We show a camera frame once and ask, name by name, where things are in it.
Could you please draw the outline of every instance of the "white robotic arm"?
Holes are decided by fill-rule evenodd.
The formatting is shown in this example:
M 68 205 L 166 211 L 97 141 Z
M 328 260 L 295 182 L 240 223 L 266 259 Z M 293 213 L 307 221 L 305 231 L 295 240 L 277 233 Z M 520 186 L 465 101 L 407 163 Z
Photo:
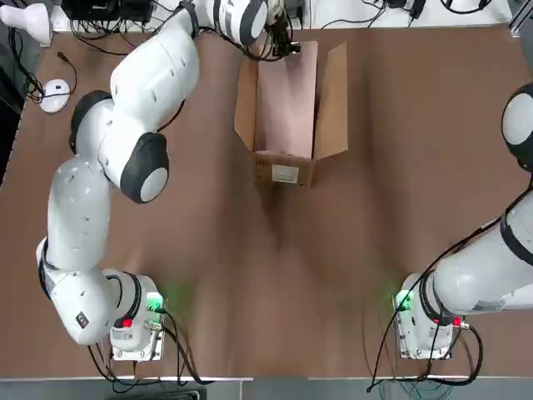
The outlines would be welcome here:
M 501 127 L 507 147 L 519 165 L 533 173 L 533 84 L 513 94 L 504 110 Z M 417 281 L 420 282 L 407 295 Z M 458 317 L 532 309 L 531 187 L 497 221 L 487 224 L 482 236 L 444 257 L 433 272 L 410 275 L 395 304 L 400 305 L 406 295 L 408 298 L 396 319 L 404 358 L 437 359 L 449 353 L 452 325 Z
M 152 201 L 165 187 L 167 141 L 157 130 L 197 83 L 193 38 L 199 27 L 247 47 L 267 26 L 278 53 L 287 55 L 297 51 L 287 24 L 279 0 L 270 10 L 264 0 L 183 2 L 157 35 L 113 70 L 110 93 L 90 92 L 76 106 L 70 136 L 75 157 L 54 174 L 37 265 L 43 291 L 77 343 L 94 344 L 110 333 L 116 359 L 146 361 L 161 353 L 163 303 L 153 281 L 97 267 L 106 248 L 112 187 L 135 203 Z

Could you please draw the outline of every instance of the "open cardboard box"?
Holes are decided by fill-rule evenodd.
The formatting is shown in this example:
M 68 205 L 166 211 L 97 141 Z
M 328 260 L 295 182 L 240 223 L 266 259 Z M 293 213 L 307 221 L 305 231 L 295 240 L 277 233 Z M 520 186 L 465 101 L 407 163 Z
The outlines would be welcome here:
M 321 90 L 315 93 L 312 116 L 316 122 L 311 157 L 299 157 L 283 152 L 258 151 L 258 65 L 250 58 L 244 58 L 239 74 L 234 125 L 237 135 L 252 154 L 254 177 L 258 182 L 310 187 L 315 163 L 348 149 L 346 43 L 330 50 L 325 62 L 323 76 L 316 76 L 316 82 L 312 83 Z

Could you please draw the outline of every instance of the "green indicator light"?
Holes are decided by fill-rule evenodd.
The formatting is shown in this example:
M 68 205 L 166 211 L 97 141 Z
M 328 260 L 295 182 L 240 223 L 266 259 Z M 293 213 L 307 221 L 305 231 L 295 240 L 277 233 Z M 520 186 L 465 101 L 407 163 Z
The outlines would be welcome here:
M 400 290 L 400 292 L 396 295 L 396 306 L 399 307 L 398 310 L 411 310 L 411 300 L 413 299 L 413 297 L 414 296 L 412 292 L 409 292 L 408 290 Z
M 155 313 L 161 313 L 163 309 L 163 296 L 158 292 L 148 292 L 147 310 Z

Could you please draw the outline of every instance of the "white mouse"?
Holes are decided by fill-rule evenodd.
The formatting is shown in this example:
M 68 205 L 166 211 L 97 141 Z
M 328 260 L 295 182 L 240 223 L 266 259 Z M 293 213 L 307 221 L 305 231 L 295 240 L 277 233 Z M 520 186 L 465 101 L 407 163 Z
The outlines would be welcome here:
M 63 110 L 70 98 L 70 86 L 62 79 L 52 79 L 44 87 L 41 109 L 45 113 L 57 113 Z

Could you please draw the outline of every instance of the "brown table surface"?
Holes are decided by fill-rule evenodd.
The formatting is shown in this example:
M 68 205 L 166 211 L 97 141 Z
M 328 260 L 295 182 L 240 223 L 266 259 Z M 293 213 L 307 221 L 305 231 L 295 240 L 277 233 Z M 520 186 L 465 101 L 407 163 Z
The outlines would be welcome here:
M 143 36 L 130 35 L 132 41 Z M 145 206 L 112 197 L 106 268 L 145 273 L 170 298 L 202 376 L 369 377 L 390 295 L 454 241 L 497 216 L 528 177 L 501 138 L 508 97 L 530 80 L 505 26 L 298 32 L 320 53 L 347 41 L 350 150 L 319 162 L 311 189 L 260 187 L 233 131 L 241 54 L 213 36 L 197 45 L 201 77 L 165 131 L 171 177 Z M 98 41 L 127 51 L 117 35 Z M 0 377 L 87 377 L 97 371 L 68 336 L 37 280 L 54 171 L 77 100 L 107 90 L 120 57 L 68 34 L 43 52 L 38 78 L 77 69 L 68 105 L 28 102 L 0 193 Z M 485 343 L 481 373 L 533 377 L 533 314 L 469 318 Z M 475 344 L 465 335 L 472 357 Z M 379 374 L 393 374 L 389 335 Z M 464 348 L 434 373 L 466 375 Z M 424 363 L 399 362 L 396 373 Z M 175 374 L 175 350 L 141 365 Z M 131 373 L 130 364 L 117 373 Z

